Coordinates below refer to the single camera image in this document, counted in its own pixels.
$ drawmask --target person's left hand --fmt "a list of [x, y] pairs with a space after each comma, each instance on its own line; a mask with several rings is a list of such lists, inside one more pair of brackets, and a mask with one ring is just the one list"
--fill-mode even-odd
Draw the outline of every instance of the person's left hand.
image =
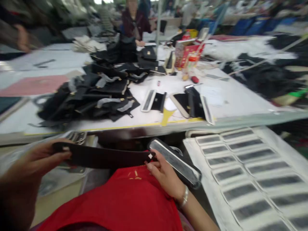
[[52, 144], [55, 142], [72, 143], [67, 139], [56, 139], [39, 144], [0, 177], [1, 209], [4, 209], [15, 230], [30, 228], [42, 177], [71, 156], [70, 152], [54, 154]]

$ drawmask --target pink board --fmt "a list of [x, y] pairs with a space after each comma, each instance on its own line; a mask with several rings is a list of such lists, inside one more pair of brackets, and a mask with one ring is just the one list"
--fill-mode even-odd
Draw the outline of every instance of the pink board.
[[57, 90], [68, 78], [65, 75], [50, 75], [24, 78], [6, 89], [0, 90], [0, 97], [42, 95]]

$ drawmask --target cardboard box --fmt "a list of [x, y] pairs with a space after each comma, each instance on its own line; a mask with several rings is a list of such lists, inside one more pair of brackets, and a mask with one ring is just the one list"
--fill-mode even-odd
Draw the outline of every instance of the cardboard box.
[[[190, 55], [194, 55], [201, 45], [201, 41], [196, 39], [189, 40], [179, 40], [175, 46], [175, 67], [178, 70], [185, 68], [187, 63], [187, 59]], [[204, 49], [205, 44], [202, 45], [202, 48], [199, 50], [198, 54], [196, 54], [197, 61], [199, 60], [202, 51]]]

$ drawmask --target silver bracelet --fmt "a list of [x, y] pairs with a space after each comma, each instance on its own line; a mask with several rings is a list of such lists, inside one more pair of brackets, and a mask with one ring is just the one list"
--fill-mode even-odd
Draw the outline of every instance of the silver bracelet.
[[182, 202], [182, 204], [180, 206], [180, 209], [183, 208], [184, 205], [187, 203], [188, 193], [189, 193], [188, 187], [185, 186], [185, 194], [184, 194], [183, 202]]

